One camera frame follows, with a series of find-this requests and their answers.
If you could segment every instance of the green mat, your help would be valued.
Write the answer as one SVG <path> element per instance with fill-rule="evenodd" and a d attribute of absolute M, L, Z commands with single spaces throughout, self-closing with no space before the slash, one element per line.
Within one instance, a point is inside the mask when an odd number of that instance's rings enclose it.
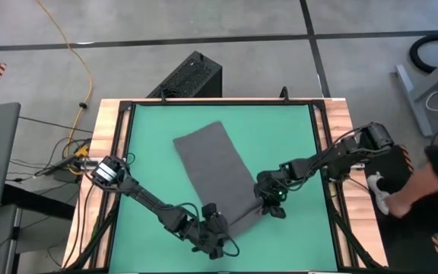
<path fill-rule="evenodd" d="M 173 139 L 215 121 L 223 123 L 254 178 L 259 171 L 316 153 L 307 106 L 137 106 L 129 143 L 136 156 L 132 175 L 164 202 L 192 202 L 200 210 Z M 219 260 L 192 253 L 188 241 L 179 241 L 155 215 L 123 197 L 109 272 L 337 270 L 320 176 L 289 197 L 285 220 L 265 216 L 235 239 L 238 257 Z M 236 252 L 232 244 L 226 250 Z"/>

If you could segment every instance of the concrete floor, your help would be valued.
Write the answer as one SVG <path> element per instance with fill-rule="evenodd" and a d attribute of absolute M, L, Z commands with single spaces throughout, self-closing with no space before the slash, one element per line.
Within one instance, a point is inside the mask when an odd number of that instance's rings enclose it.
<path fill-rule="evenodd" d="M 438 30 L 438 0 L 306 0 L 315 34 Z M 43 0 L 70 42 L 194 37 L 307 34 L 297 0 Z M 407 65 L 414 80 L 423 75 L 407 60 L 412 33 L 385 38 L 317 40 L 333 97 L 346 97 L 355 126 L 384 123 L 393 138 L 408 146 L 416 165 L 424 162 L 424 139 L 393 72 Z M 62 43 L 58 31 L 34 0 L 0 0 L 0 46 Z M 318 66 L 308 40 L 200 43 L 78 49 L 90 66 L 94 95 L 79 127 L 92 130 L 99 102 L 110 97 L 148 95 L 193 50 L 224 67 L 225 97 L 276 97 L 288 86 L 292 97 L 321 97 Z M 422 56 L 436 65 L 438 43 Z M 87 78 L 66 49 L 0 51 L 8 68 L 0 81 L 0 104 L 17 101 L 21 115 L 71 126 L 87 92 Z M 438 128 L 438 116 L 433 115 Z M 20 120 L 13 158 L 43 163 L 67 129 Z M 89 134 L 78 133 L 76 138 Z M 28 172 L 11 165 L 11 171 Z M 27 190 L 58 186 L 49 178 L 28 180 Z M 65 201 L 76 191 L 67 186 L 49 195 Z M 41 216 L 25 212 L 23 225 Z M 23 233 L 19 272 L 52 271 L 47 247 L 62 261 L 70 223 L 50 219 Z"/>

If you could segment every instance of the wooden table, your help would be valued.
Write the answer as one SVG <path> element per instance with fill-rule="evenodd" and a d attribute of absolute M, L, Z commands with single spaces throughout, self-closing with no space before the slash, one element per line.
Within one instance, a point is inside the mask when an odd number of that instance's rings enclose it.
<path fill-rule="evenodd" d="M 281 98 L 231 98 L 228 100 L 283 100 Z M 298 100 L 313 100 L 314 98 L 298 98 Z M 349 116 L 348 105 L 345 99 L 318 99 L 316 100 L 324 100 L 326 112 L 328 116 L 328 124 L 330 127 L 330 132 L 332 135 L 332 139 L 336 140 L 341 134 L 347 132 L 352 129 L 351 117 Z M 116 128 L 116 120 L 118 117 L 118 109 L 119 102 L 121 100 L 133 100 L 133 101 L 160 101 L 157 98 L 148 98 L 148 99 L 105 99 L 101 101 L 99 113 L 97 114 L 97 121 L 94 128 L 94 134 L 92 137 L 92 142 L 90 144 L 90 157 L 91 158 L 103 158 L 110 154 L 111 146 L 113 143 L 114 132 Z M 210 101 L 219 101 L 224 100 L 224 98 L 170 98 L 172 100 L 210 100 Z M 118 145 L 118 155 L 121 155 L 122 148 L 124 146 L 124 137 L 125 137 L 125 129 L 127 127 L 126 122 L 128 121 L 126 115 L 122 120 L 122 130 L 120 132 L 119 137 L 119 145 Z M 326 148 L 325 142 L 325 134 L 324 129 L 322 127 L 321 114 L 319 111 L 316 111 L 317 123 L 319 135 L 321 138 L 322 148 Z M 363 171 L 352 171 L 351 177 L 366 186 L 366 179 Z M 81 192 L 79 205 L 76 206 L 76 211 L 81 210 L 81 224 L 83 221 L 83 210 L 84 210 L 84 200 L 89 192 L 91 183 L 87 178 L 84 178 L 81 182 Z M 365 189 L 356 185 L 355 183 L 347 180 L 344 185 L 344 197 L 346 200 L 346 206 L 348 208 L 349 222 L 351 223 L 351 229 L 356 235 L 357 239 L 364 248 L 371 254 L 371 256 L 378 263 L 382 265 L 387 265 L 385 251 L 383 249 L 381 237 L 379 235 L 378 224 L 376 223 L 376 217 L 374 215 L 373 205 L 371 203 L 370 195 L 366 192 Z M 92 189 L 92 193 L 90 194 L 89 200 L 87 202 L 86 207 L 86 218 L 85 218 L 85 227 L 83 231 L 82 237 L 82 247 L 83 250 L 87 245 L 90 237 L 92 235 L 92 230 L 94 228 L 94 224 L 96 223 L 97 216 L 99 214 L 101 199 L 103 193 L 101 190 L 94 187 Z M 68 265 L 73 263 L 78 256 L 78 251 L 80 250 L 80 241 L 81 241 L 81 233 L 82 228 L 80 228 L 79 232 L 77 232 L 77 224 L 78 224 L 78 214 L 77 212 L 74 214 L 74 219 L 72 221 L 72 226 L 70 230 L 70 235 L 68 237 L 67 248 L 65 249 L 64 260 L 65 262 L 71 253 L 71 249 L 74 246 L 75 238 L 77 237 L 77 246 L 74 250 L 74 253 L 71 255 Z M 344 235 L 338 230 L 339 241 L 341 244 L 341 252 L 343 264 L 345 266 L 350 266 L 350 257 L 347 249 L 347 242 L 345 240 Z M 97 267 L 102 267 L 104 265 L 104 258 L 106 256 L 106 248 L 107 248 L 108 234 L 106 233 L 103 236 L 101 241 L 99 255 L 97 260 Z"/>

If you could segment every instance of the gray towel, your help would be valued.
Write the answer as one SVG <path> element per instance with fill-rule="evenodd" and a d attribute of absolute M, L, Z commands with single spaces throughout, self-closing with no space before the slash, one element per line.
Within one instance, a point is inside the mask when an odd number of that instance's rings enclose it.
<path fill-rule="evenodd" d="M 215 122 L 173 140 L 202 205 L 214 202 L 236 237 L 262 217 L 254 179 L 229 139 Z"/>

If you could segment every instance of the black metal frame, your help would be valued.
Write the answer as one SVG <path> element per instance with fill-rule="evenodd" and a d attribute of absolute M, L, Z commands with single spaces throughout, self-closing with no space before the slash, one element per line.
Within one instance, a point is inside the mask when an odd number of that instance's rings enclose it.
<path fill-rule="evenodd" d="M 204 101 L 187 101 L 187 100 L 166 100 L 165 98 L 162 98 L 162 100 L 154 100 L 154 101 L 122 101 L 119 105 L 119 114 L 116 121 L 116 128 L 114 132 L 114 139 L 113 139 L 113 146 L 111 148 L 112 155 L 116 155 L 117 152 L 117 146 L 119 142 L 120 132 L 122 131 L 122 120 L 124 117 L 124 111 L 129 110 L 129 120 L 128 125 L 126 129 L 126 135 L 125 135 L 125 145 L 123 148 L 122 156 L 125 157 L 128 154 L 129 149 L 129 137 L 132 133 L 132 125 L 133 125 L 133 119 L 135 116 L 135 108 L 137 105 L 141 106 L 217 106 L 217 105 L 237 105 L 237 106 L 247 106 L 247 105 L 307 105 L 309 108 L 310 113 L 310 119 L 312 123 L 312 129 L 315 139 L 315 145 L 317 152 L 320 152 L 322 150 L 321 143 L 320 143 L 320 137 L 319 137 L 319 129 L 317 127 L 317 121 L 316 121 L 316 115 L 315 115 L 315 108 L 319 110 L 321 113 L 322 118 L 322 124 L 325 132 L 325 139 L 327 141 L 327 145 L 330 145 L 332 143 L 332 137 L 330 134 L 329 129 L 329 122 L 327 118 L 327 113 L 325 109 L 325 103 L 324 100 L 290 100 L 288 97 L 288 92 L 284 88 L 281 92 L 281 97 L 283 97 L 283 100 L 204 100 Z M 326 199 L 332 199 L 331 193 L 329 190 L 329 180 L 325 176 L 321 176 L 322 181 L 322 187 L 324 190 L 325 198 Z M 340 214 L 341 217 L 346 221 L 346 225 L 350 227 L 349 225 L 349 217 L 348 217 L 348 210 L 345 204 L 344 194 L 342 191 L 342 185 L 337 185 L 336 187 L 337 196 L 336 199 L 338 199 L 338 204 L 340 208 Z M 116 194 L 115 199 L 120 199 L 120 195 Z M 97 221 L 99 224 L 102 224 L 102 221 L 104 220 L 106 209 L 107 209 L 107 203 L 109 201 L 109 193 L 104 193 L 103 199 L 100 205 L 100 212 L 98 215 Z M 336 224 L 333 218 L 333 212 L 329 211 L 329 206 L 326 204 L 326 210 L 328 213 L 328 220 L 329 220 L 329 226 L 331 228 L 331 236 L 332 236 L 332 243 L 334 247 L 335 252 L 335 259 L 338 269 L 343 269 L 345 266 L 343 265 L 343 259 L 342 259 L 342 253 L 341 253 L 341 246 L 339 243 L 339 236 L 338 236 L 338 230 L 336 228 Z M 111 228 L 109 231 L 109 240 L 108 240 L 108 246 L 106 249 L 106 258 L 104 267 L 109 268 L 110 266 L 110 257 L 113 252 L 113 241 L 114 241 L 114 235 L 116 232 L 116 222 L 117 218 L 114 220 L 114 222 L 111 224 Z M 98 248 L 94 251 L 91 260 L 90 260 L 90 268 L 95 268 L 97 263 L 97 254 L 98 254 Z M 353 247 L 348 243 L 348 250 L 351 258 L 351 265 L 354 267 L 358 266 L 357 263 L 357 256 L 353 249 Z"/>
<path fill-rule="evenodd" d="M 65 220 L 72 220 L 75 212 L 73 205 L 68 205 L 64 202 L 31 193 L 8 184 L 4 186 L 1 205 L 16 205 L 20 209 L 39 212 Z"/>

